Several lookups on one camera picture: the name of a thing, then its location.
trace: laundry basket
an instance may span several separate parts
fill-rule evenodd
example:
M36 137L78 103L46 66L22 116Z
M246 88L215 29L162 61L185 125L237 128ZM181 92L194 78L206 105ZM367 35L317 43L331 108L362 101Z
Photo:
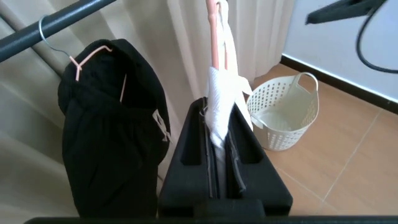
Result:
M299 85L302 75L313 78L313 91ZM261 146L272 151L288 149L317 118L318 81L310 73L271 79L253 91L247 106Z

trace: clothes rack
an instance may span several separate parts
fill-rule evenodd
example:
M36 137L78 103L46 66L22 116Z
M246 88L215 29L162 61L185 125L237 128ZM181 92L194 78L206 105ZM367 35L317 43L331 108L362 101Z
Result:
M50 37L115 0L79 0L45 18L44 36ZM39 23L35 22L0 40L0 63L42 41Z

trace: curtain fold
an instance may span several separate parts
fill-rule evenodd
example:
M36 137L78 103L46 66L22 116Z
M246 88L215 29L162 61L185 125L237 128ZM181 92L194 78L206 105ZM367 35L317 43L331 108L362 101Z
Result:
M0 0L0 15L4 19L0 21L0 38L75 1ZM228 2L239 74L254 80L280 61L294 0ZM98 39L129 41L151 64L165 90L173 143L159 167L160 187L188 108L205 91L211 62L205 0L118 0L47 38L52 46L72 56ZM26 204L11 205L13 196L9 200L0 197L0 217L18 213L24 214L23 217L76 215L62 165L64 117L57 103L59 76L69 62L64 54L41 42L0 63L0 154L13 158L13 162L3 162L5 159L0 157L0 166L4 167L0 170L0 188L13 183L19 184L15 190L28 191L29 181L34 180L18 182L9 176L22 177L32 172L37 179L47 178L54 182L62 195L56 197L52 192L32 189L31 197L37 199L37 208ZM34 152L37 158L21 159L21 154L13 148ZM30 168L6 169L19 167L19 164ZM48 201L40 202L40 197Z

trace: baseboard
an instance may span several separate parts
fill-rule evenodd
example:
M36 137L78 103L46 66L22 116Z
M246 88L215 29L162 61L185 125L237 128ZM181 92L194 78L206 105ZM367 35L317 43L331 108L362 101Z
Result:
M327 75L317 69L304 65L298 61L292 60L291 58L288 58L286 56L282 56L282 60L280 61L280 63L299 72L312 73L319 81L323 83L331 85L343 92L353 95L361 100L367 101L368 103L376 105L380 108L398 114L398 103L396 102L390 101L388 99L385 99L384 97L363 90L352 84L346 83L342 80L339 80L338 78Z

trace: brown floor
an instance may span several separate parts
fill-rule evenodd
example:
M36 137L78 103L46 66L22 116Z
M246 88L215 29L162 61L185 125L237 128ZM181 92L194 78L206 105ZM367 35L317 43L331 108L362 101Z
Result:
M254 86L296 74L277 65ZM293 195L290 214L397 215L398 115L324 83L319 104L317 120L294 147L266 151Z

